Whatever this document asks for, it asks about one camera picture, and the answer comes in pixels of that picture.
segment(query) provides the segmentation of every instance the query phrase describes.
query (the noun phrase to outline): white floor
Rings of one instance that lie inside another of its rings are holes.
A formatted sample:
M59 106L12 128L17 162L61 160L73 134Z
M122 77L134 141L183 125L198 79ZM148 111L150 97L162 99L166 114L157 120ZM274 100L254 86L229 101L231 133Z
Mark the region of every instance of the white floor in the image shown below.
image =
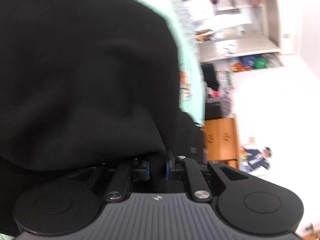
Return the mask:
M253 136L273 151L264 179L301 198L301 234L320 222L320 79L297 56L281 60L285 67L233 74L234 112L241 141Z

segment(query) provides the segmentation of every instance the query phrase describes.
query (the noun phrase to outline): ribbed surface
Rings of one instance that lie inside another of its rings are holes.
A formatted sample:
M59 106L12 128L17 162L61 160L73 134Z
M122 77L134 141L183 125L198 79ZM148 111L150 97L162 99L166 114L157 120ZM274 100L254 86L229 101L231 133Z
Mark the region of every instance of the ribbed surface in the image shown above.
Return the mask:
M51 240L253 240L222 223L207 204L195 203L185 194L132 194L122 203L108 204L86 228ZM44 240L49 237L23 233L17 240ZM270 238L297 240L295 234Z

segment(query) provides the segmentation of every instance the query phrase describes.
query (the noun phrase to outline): white door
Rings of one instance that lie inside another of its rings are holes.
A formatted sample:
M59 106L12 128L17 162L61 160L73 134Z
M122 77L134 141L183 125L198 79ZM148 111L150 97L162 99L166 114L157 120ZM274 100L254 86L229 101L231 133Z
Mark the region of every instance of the white door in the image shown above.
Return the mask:
M298 48L299 20L302 17L301 0L278 0L281 21L282 54L296 54Z

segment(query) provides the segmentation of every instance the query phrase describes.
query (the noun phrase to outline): cabinet shelf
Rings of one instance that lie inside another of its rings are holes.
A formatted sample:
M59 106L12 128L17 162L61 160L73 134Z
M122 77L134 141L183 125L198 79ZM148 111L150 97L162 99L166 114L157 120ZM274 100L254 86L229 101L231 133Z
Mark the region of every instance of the cabinet shelf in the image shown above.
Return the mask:
M206 41L199 44L200 62L247 55L280 52L280 48L260 33L238 36L225 41Z

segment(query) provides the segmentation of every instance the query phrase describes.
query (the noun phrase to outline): orange wooden cabinet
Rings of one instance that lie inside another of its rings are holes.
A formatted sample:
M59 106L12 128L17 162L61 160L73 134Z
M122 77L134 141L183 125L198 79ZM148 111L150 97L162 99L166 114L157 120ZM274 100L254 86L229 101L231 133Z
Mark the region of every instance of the orange wooden cabinet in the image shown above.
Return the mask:
M209 161L224 161L238 168L239 145L235 118L205 121L204 135Z

